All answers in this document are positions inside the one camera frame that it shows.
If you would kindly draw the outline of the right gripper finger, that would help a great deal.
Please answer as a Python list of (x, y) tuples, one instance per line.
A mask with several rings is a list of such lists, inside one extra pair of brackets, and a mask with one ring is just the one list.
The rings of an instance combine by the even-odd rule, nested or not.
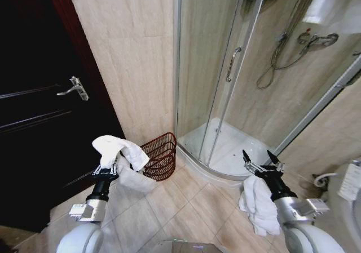
[(284, 170), (284, 164), (282, 162), (280, 162), (278, 157), (276, 155), (274, 155), (272, 152), (270, 152), (269, 150), (267, 150), (267, 154), (268, 154), (272, 164), (274, 166), (276, 166), (276, 169), (278, 171), (283, 171)]
[(253, 163), (245, 150), (242, 150), (242, 154), (243, 154), (243, 160), (245, 162), (244, 167), (249, 172), (251, 172), (252, 174), (256, 174), (257, 172), (259, 173), (263, 172), (263, 168)]

